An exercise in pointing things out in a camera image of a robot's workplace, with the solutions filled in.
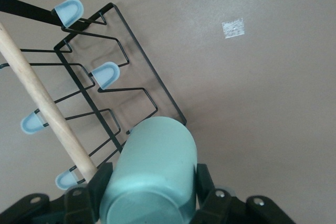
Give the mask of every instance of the teal cup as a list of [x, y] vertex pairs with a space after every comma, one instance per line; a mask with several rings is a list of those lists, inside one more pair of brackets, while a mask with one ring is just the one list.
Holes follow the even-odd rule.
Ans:
[[196, 205], [197, 150], [180, 122], [149, 118], [133, 128], [100, 205], [102, 224], [185, 224]]

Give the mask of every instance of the silver bolt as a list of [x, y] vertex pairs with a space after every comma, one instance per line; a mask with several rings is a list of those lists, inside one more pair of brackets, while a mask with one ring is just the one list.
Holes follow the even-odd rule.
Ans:
[[216, 196], [219, 197], [219, 198], [224, 198], [225, 193], [222, 190], [217, 190], [216, 191]]
[[256, 205], [259, 205], [259, 206], [263, 206], [265, 204], [265, 202], [260, 199], [260, 198], [254, 198], [253, 199], [253, 202], [256, 204]]
[[31, 204], [34, 204], [34, 203], [38, 203], [39, 201], [41, 200], [41, 197], [35, 197], [35, 198], [32, 198], [31, 200], [30, 200], [30, 203]]
[[82, 191], [81, 190], [75, 190], [73, 191], [72, 195], [73, 196], [78, 196], [78, 195], [81, 195], [82, 194]]

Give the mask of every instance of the wooden stick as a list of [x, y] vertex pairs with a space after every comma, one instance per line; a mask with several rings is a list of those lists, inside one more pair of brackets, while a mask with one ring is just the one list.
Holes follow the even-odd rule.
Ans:
[[1, 23], [0, 52], [40, 109], [85, 180], [89, 182], [97, 171], [95, 165], [79, 143], [48, 91]]

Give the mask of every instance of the blue plastic cap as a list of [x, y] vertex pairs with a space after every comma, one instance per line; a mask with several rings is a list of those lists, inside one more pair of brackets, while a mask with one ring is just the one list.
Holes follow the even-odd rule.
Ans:
[[80, 0], [65, 0], [63, 3], [55, 6], [54, 9], [65, 27], [71, 26], [84, 13], [84, 7]]
[[56, 186], [61, 190], [67, 190], [71, 186], [77, 185], [77, 176], [76, 174], [72, 173], [69, 170], [66, 170], [65, 172], [59, 174], [56, 179], [55, 183]]
[[29, 116], [22, 119], [21, 129], [24, 133], [32, 135], [44, 129], [43, 124], [44, 122], [42, 121], [42, 118], [33, 112]]
[[120, 69], [117, 64], [108, 61], [94, 69], [91, 73], [101, 89], [106, 89], [119, 78]]

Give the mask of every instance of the white tape piece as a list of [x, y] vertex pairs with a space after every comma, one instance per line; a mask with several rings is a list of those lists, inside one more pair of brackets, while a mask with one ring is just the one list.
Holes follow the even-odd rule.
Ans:
[[223, 22], [222, 26], [226, 39], [245, 34], [243, 18]]

